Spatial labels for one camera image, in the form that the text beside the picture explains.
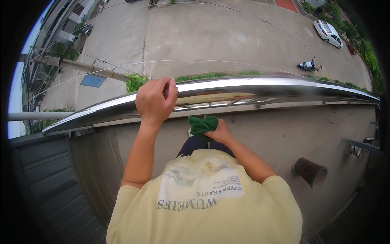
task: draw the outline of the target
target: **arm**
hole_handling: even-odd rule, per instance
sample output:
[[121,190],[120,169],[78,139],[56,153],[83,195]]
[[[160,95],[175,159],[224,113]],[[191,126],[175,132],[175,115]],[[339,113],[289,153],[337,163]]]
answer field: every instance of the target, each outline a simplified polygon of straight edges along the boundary
[[[164,88],[168,88],[166,97]],[[150,80],[139,88],[135,105],[141,115],[141,126],[127,158],[121,186],[141,189],[152,178],[157,132],[175,107],[177,95],[176,82],[170,77]]]
[[225,144],[254,181],[261,184],[266,178],[277,175],[266,162],[233,137],[223,119],[218,120],[218,126],[215,131],[206,132],[204,135]]

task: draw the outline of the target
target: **concrete road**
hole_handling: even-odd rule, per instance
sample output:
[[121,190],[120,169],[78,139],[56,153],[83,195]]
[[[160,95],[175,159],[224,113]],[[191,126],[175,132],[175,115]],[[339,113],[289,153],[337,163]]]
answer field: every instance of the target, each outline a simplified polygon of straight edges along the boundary
[[[371,90],[368,69],[361,57],[351,55],[346,44],[338,50],[324,43],[312,20],[289,9],[257,1],[210,2],[226,8],[175,4],[152,10],[145,61],[207,59],[241,62],[352,82]],[[320,72],[303,72],[296,67],[314,56],[323,67]],[[158,63],[145,64],[145,73],[160,77],[245,68],[254,69],[256,66],[209,62]]]
[[[313,74],[352,82],[371,90],[361,57],[324,43],[312,20],[289,9],[252,0],[210,0],[213,4],[177,3],[147,11],[148,1],[111,0],[90,20],[91,35],[77,61],[116,72],[138,72],[153,78],[206,72],[258,69]],[[296,65],[316,56],[320,72],[303,72]],[[213,61],[163,61],[198,59]],[[64,70],[61,83],[85,72]],[[122,81],[106,79],[100,88],[79,85],[76,78],[49,90],[42,108],[71,106],[80,110],[126,93]]]

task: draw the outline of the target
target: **parked motorcycle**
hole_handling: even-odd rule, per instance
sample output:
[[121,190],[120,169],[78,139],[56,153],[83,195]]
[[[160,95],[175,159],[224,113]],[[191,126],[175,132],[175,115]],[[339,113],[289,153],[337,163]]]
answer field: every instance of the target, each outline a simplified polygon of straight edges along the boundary
[[303,63],[300,63],[300,64],[297,64],[296,66],[303,69],[304,71],[319,71],[320,69],[322,69],[322,65],[319,65],[319,64],[315,64],[314,63],[314,59],[312,59],[312,61],[307,61],[307,62],[303,62]]
[[82,28],[83,34],[89,36],[91,34],[92,28],[94,26],[92,24],[86,25]]

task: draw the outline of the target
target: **white car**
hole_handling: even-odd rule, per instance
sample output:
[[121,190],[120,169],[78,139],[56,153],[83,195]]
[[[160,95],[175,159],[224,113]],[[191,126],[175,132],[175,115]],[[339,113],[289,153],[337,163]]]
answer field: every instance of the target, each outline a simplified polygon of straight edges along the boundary
[[342,48],[343,44],[339,34],[336,29],[329,23],[326,23],[322,20],[316,20],[314,22],[314,27],[318,31],[319,36],[324,42],[329,42],[334,45],[337,49]]

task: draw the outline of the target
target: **stainless steel railing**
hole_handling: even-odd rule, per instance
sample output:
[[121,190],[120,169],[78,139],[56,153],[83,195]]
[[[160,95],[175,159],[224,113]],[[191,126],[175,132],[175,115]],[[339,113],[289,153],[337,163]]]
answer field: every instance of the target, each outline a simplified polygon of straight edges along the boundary
[[[286,102],[364,102],[378,104],[379,99],[363,91],[321,80],[291,77],[218,77],[178,83],[179,98],[173,117],[184,111],[212,113],[221,107],[253,105],[260,107]],[[46,127],[55,132],[92,126],[109,121],[139,118],[135,107],[137,93],[129,93],[75,112]]]

